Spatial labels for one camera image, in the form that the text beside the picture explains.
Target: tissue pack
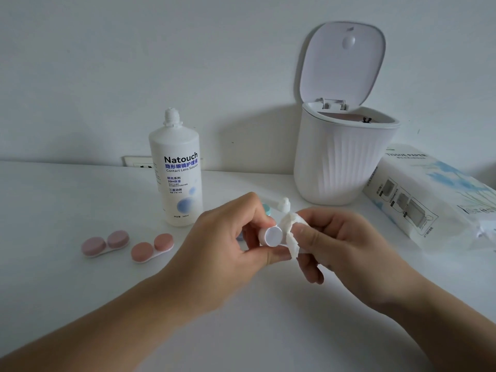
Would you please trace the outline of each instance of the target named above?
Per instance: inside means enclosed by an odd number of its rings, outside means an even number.
[[[496,247],[496,191],[412,146],[390,145],[363,192],[423,250]]]

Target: pink contact lens case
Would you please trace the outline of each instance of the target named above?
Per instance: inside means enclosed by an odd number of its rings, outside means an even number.
[[[171,234],[160,234],[150,243],[138,243],[131,250],[131,258],[134,262],[142,264],[150,261],[174,247],[174,238]]]
[[[124,230],[112,232],[107,241],[103,237],[90,237],[81,245],[81,252],[86,257],[96,257],[101,254],[120,250],[129,244],[129,234]]]

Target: white trash can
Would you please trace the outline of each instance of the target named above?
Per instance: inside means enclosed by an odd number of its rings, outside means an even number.
[[[345,205],[360,194],[400,122],[363,107],[381,68],[385,39],[376,27],[331,22],[307,48],[294,179],[304,199]]]

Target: open trash can lid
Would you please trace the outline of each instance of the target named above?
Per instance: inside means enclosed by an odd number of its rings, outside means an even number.
[[[361,105],[374,86],[385,50],[384,35],[374,26],[326,23],[308,44],[301,70],[301,100],[324,98]]]

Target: wall outlet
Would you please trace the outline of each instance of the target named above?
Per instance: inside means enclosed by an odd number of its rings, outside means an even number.
[[[152,157],[124,157],[126,167],[153,168]]]

